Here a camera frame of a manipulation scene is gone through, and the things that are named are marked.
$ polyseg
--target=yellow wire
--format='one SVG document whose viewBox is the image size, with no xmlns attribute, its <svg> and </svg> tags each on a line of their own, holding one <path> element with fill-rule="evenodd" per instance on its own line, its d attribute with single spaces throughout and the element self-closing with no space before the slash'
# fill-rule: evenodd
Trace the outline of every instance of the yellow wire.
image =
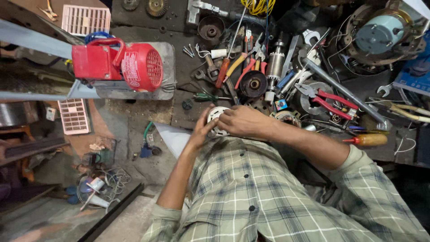
<svg viewBox="0 0 430 242">
<path fill-rule="evenodd" d="M 247 0 L 240 0 L 242 5 L 246 6 L 246 8 L 249 10 L 250 14 L 261 15 L 265 13 L 265 17 L 272 13 L 275 1 L 276 0 L 269 0 L 269 11 L 267 11 L 267 0 L 249 0 L 248 4 L 246 4 Z"/>
</svg>

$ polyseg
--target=red nozzle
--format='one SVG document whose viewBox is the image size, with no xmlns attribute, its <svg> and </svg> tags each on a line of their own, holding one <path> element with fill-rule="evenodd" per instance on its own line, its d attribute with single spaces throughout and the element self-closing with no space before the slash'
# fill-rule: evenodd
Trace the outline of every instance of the red nozzle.
<svg viewBox="0 0 430 242">
<path fill-rule="evenodd" d="M 354 143 L 354 144 L 358 144 L 358 143 L 360 143 L 360 139 L 359 138 L 357 138 L 357 137 L 352 137 L 351 139 L 349 139 L 349 140 L 343 140 L 343 142 L 352 142 L 352 143 Z"/>
</svg>

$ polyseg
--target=person's left hand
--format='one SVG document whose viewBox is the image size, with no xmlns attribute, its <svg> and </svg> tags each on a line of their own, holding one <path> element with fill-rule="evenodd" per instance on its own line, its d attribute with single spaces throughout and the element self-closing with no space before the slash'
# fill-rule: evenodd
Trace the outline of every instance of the person's left hand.
<svg viewBox="0 0 430 242">
<path fill-rule="evenodd" d="M 215 118 L 211 120 L 208 124 L 206 124 L 208 113 L 214 107 L 215 105 L 211 104 L 200 115 L 200 118 L 197 121 L 196 126 L 194 128 L 194 132 L 191 135 L 187 145 L 185 146 L 185 149 L 188 148 L 193 152 L 197 152 L 203 147 L 203 143 L 205 142 L 206 135 L 211 129 L 213 129 L 218 124 L 218 118 Z"/>
</svg>

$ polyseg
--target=wire brush wheel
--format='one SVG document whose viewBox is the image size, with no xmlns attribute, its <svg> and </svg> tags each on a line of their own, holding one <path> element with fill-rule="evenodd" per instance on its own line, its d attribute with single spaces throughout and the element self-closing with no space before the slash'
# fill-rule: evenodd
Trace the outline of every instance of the wire brush wheel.
<svg viewBox="0 0 430 242">
<path fill-rule="evenodd" d="M 160 17 L 167 12 L 168 0 L 147 0 L 146 11 L 154 17 Z"/>
</svg>

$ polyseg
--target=white fan part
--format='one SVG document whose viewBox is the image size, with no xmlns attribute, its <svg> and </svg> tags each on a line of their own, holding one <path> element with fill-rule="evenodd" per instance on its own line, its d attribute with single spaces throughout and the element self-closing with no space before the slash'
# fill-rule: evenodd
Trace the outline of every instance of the white fan part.
<svg viewBox="0 0 430 242">
<path fill-rule="evenodd" d="M 221 115 L 222 113 L 224 113 L 225 110 L 227 110 L 229 108 L 226 107 L 214 107 L 212 108 L 209 113 L 208 113 L 208 119 L 207 122 L 209 123 L 212 119 L 214 118 L 218 118 L 219 115 Z M 215 138 L 215 137 L 223 137 L 223 136 L 229 136 L 230 134 L 225 131 L 225 130 L 220 130 L 218 128 L 218 126 L 216 126 L 215 128 L 213 128 L 209 133 L 208 136 L 211 138 Z"/>
</svg>

